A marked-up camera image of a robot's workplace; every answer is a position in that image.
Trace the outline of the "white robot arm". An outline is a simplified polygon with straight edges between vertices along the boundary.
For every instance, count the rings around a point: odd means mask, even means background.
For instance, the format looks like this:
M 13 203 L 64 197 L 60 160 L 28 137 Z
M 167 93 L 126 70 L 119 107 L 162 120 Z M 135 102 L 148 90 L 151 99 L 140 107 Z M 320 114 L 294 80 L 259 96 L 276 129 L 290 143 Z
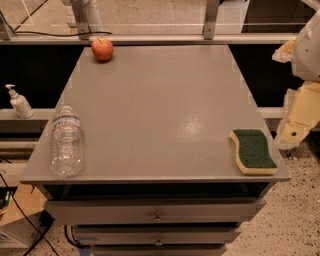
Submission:
M 274 52 L 272 59 L 290 62 L 293 75 L 303 80 L 297 90 L 287 90 L 283 118 L 276 131 L 277 147 L 291 150 L 320 122 L 320 10 L 295 39 Z

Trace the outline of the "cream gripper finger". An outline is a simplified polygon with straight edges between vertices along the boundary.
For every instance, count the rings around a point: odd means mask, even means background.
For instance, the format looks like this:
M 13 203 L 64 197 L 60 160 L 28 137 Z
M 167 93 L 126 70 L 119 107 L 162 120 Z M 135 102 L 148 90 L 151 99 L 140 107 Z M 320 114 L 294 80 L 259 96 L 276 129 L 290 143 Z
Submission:
M 297 90 L 288 89 L 282 114 L 275 144 L 279 149 L 293 149 L 320 122 L 320 83 L 304 82 Z
M 290 62 L 293 57 L 294 45 L 295 39 L 288 40 L 286 43 L 275 50 L 272 55 L 272 59 L 280 63 Z

